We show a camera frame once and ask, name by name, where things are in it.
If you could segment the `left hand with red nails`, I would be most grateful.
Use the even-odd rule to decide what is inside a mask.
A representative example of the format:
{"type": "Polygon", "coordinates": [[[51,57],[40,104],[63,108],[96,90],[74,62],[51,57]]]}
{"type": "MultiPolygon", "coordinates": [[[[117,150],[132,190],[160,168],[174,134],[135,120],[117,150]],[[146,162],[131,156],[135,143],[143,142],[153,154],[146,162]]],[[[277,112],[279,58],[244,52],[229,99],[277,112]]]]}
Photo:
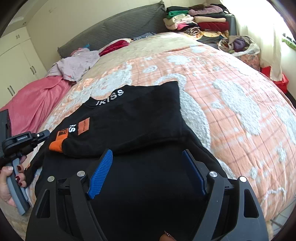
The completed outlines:
{"type": "MultiPolygon", "coordinates": [[[[15,181],[20,186],[25,188],[26,184],[26,177],[24,174],[24,167],[23,162],[26,160],[27,156],[22,156],[20,159],[20,164],[17,166],[18,174],[16,175],[15,181]]],[[[14,173],[13,166],[4,166],[1,168],[1,199],[8,205],[16,207],[15,200],[11,194],[12,190],[12,174],[14,173]]]]}

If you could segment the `right hand thumb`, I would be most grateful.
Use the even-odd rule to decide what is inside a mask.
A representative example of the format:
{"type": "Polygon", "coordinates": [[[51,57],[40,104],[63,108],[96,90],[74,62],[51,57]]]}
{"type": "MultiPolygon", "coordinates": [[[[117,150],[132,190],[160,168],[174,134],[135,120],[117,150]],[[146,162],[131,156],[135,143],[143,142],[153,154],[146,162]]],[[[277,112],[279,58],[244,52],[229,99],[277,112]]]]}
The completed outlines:
{"type": "Polygon", "coordinates": [[[160,238],[159,241],[176,241],[169,233],[165,232],[160,238]]]}

